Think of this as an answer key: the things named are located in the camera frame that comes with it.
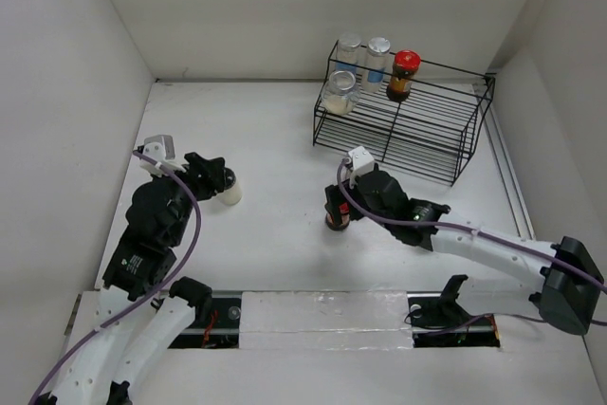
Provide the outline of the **red lid sauce jar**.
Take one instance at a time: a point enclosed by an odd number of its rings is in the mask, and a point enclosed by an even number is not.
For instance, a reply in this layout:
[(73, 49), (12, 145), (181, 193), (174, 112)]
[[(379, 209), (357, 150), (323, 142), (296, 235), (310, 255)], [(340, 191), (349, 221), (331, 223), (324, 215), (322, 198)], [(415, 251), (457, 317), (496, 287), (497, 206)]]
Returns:
[(420, 64), (421, 58), (416, 52), (397, 52), (393, 61), (393, 72), (386, 87), (386, 96), (390, 101), (403, 102), (409, 97)]
[(324, 223), (332, 231), (344, 231), (350, 224), (350, 208), (347, 203), (324, 204), (325, 218)]

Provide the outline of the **black cap white grinder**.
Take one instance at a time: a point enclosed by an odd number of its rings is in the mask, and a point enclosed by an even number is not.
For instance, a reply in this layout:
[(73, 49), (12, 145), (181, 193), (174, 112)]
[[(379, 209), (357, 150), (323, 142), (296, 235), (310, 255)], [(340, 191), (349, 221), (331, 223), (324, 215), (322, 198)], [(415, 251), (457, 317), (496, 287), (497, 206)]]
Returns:
[(240, 202), (243, 193), (240, 184), (237, 180), (235, 172), (230, 169), (225, 169), (225, 188), (218, 195), (220, 201), (226, 206), (234, 206)]

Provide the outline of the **clear glass jar white powder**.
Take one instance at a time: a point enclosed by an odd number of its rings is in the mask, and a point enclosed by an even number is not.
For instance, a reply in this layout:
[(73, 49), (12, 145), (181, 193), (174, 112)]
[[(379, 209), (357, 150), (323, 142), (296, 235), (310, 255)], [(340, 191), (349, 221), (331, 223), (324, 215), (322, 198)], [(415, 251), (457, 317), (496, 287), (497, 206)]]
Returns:
[(344, 116), (352, 112), (359, 101), (355, 75), (347, 70), (333, 71), (322, 88), (321, 99), (330, 114)]

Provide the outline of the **silver lid blue label shaker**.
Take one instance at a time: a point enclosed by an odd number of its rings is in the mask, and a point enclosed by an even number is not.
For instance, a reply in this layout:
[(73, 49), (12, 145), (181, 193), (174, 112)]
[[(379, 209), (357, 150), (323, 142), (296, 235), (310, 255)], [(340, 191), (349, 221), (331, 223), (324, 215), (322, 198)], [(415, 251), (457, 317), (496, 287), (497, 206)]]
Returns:
[(361, 87), (364, 91), (377, 92), (383, 82), (387, 57), (391, 43), (384, 37), (373, 37), (366, 47)]

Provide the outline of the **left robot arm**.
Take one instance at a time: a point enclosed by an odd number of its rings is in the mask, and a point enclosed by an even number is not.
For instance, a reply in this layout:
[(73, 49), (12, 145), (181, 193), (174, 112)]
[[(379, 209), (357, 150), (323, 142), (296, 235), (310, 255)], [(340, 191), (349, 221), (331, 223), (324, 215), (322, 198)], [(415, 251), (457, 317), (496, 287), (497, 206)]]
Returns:
[(177, 336), (211, 316), (212, 289), (180, 273), (195, 245), (181, 258), (174, 249), (191, 218), (199, 237), (200, 202), (227, 190), (234, 174), (222, 157), (188, 153), (179, 165), (159, 143), (133, 154), (152, 179), (132, 196), (94, 326), (46, 374), (32, 404), (130, 404)]

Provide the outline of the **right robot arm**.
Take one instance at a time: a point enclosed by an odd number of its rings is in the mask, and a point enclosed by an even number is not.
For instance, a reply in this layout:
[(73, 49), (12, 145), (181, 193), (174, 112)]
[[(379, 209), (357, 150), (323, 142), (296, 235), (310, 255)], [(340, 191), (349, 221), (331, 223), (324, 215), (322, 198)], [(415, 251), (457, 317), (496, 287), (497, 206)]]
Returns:
[(467, 272), (451, 275), (432, 306), (447, 321), (436, 326), (441, 332), (488, 314), (536, 320), (576, 336), (596, 324), (606, 284), (586, 246), (575, 238), (552, 243), (489, 230), (448, 205), (408, 196), (377, 165), (358, 172), (341, 164), (336, 183), (324, 195), (331, 230), (367, 218), (406, 246), (461, 257), (506, 275), (505, 281), (477, 280)]

